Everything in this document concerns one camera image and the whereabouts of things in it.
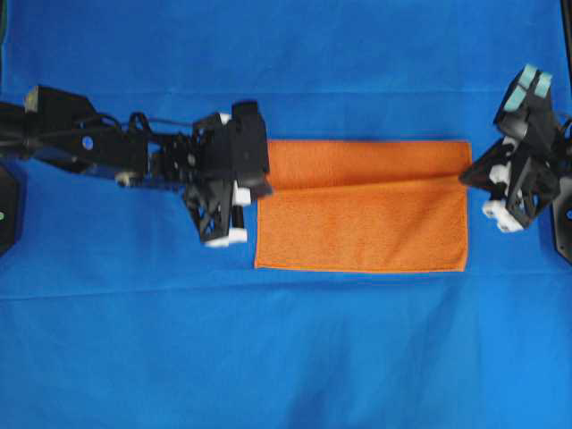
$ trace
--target blue cloth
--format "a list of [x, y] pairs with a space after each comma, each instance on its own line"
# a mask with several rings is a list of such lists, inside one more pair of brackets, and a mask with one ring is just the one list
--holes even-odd
[[[479, 156], [526, 63], [572, 111], [558, 2], [12, 0], [2, 99], [42, 83], [192, 121], [253, 97], [272, 138], [462, 138]], [[549, 213], [505, 235], [471, 190], [465, 273], [255, 271], [255, 240], [201, 247], [175, 195], [21, 169], [2, 428], [572, 425], [572, 267]], [[246, 221], [254, 239], [255, 207]]]

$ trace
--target black cable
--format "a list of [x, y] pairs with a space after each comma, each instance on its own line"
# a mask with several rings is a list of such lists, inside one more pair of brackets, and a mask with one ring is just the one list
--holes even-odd
[[555, 114], [557, 114], [558, 116], [562, 116], [566, 119], [571, 118], [572, 116], [570, 116], [569, 114], [565, 113], [565, 112], [554, 112]]
[[193, 124], [188, 122], [171, 121], [170, 119], [161, 118], [148, 118], [147, 120], [149, 122], [165, 123], [167, 125], [176, 125], [178, 127], [193, 128]]
[[570, 125], [572, 125], [572, 118], [568, 117], [566, 119], [566, 122], [564, 122], [564, 124], [560, 127], [560, 133], [566, 135], [566, 131], [568, 130]]
[[137, 124], [141, 125], [144, 131], [153, 132], [149, 126], [149, 121], [147, 117], [142, 112], [134, 112], [129, 117], [129, 127], [130, 129], [137, 129]]
[[73, 136], [89, 136], [91, 134], [100, 134], [103, 132], [117, 131], [115, 127], [99, 127], [99, 128], [86, 128], [85, 130], [68, 130], [68, 131], [54, 131], [45, 132], [34, 136], [36, 139], [53, 139], [55, 137], [73, 137]]
[[6, 140], [0, 141], [0, 147], [12, 147], [12, 146], [19, 146], [22, 144], [24, 140]]
[[74, 123], [77, 124], [81, 124], [81, 123], [90, 123], [93, 121], [101, 121], [102, 119], [107, 119], [108, 121], [112, 122], [114, 124], [114, 127], [118, 130], [120, 130], [122, 128], [122, 125], [119, 123], [119, 121], [117, 121], [112, 115], [110, 114], [94, 114], [92, 116], [88, 116], [87, 118], [80, 118], [77, 121], [75, 121]]

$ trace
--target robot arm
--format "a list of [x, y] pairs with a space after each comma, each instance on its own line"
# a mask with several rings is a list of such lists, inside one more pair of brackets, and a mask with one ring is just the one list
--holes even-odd
[[552, 205], [557, 250], [572, 262], [572, 140], [552, 111], [551, 75], [527, 65], [511, 82], [494, 124], [503, 135], [459, 179], [486, 190], [487, 217], [520, 231]]
[[[272, 193], [265, 122], [253, 101], [194, 122], [191, 134], [168, 134], [154, 132], [142, 113], [123, 125], [83, 96], [39, 86], [24, 106], [0, 103], [1, 158], [35, 158], [125, 188], [180, 192], [200, 240], [214, 247], [246, 241], [242, 207]], [[14, 190], [17, 182], [0, 165], [6, 247], [14, 240]]]

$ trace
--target orange towel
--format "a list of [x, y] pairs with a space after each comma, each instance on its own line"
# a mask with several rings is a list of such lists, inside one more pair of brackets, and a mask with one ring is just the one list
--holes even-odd
[[258, 202], [257, 268], [462, 271], [465, 141], [271, 140], [275, 193]]

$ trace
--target cable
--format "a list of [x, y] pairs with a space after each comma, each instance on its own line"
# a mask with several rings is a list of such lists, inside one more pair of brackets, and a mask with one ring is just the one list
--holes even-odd
[[560, 127], [560, 133], [565, 135], [570, 125], [572, 125], [572, 118], [568, 117], [566, 122], [564, 122], [564, 124]]
[[114, 124], [114, 127], [118, 130], [120, 130], [122, 128], [122, 125], [119, 123], [119, 121], [117, 121], [114, 117], [112, 117], [112, 115], [101, 114], [101, 113], [97, 113], [97, 114], [94, 114], [92, 116], [88, 116], [87, 118], [80, 118], [77, 121], [75, 121], [74, 123], [82, 124], [82, 123], [89, 123], [89, 122], [93, 122], [93, 121], [100, 121], [102, 119], [107, 119], [108, 121], [112, 122]]
[[22, 144], [24, 140], [6, 140], [0, 141], [0, 147], [12, 147], [12, 146], [19, 146]]
[[572, 116], [570, 116], [569, 114], [565, 113], [565, 112], [554, 112], [555, 114], [557, 114], [558, 116], [562, 116], [566, 119], [570, 119]]
[[149, 121], [147, 117], [142, 112], [134, 112], [129, 117], [129, 128], [132, 130], [137, 129], [137, 124], [140, 124], [143, 128], [143, 131], [148, 132], [149, 134], [153, 134], [151, 127], [149, 126]]
[[178, 127], [193, 128], [193, 124], [188, 122], [171, 121], [170, 119], [161, 118], [148, 118], [147, 120], [149, 122], [165, 123], [167, 125], [176, 125]]

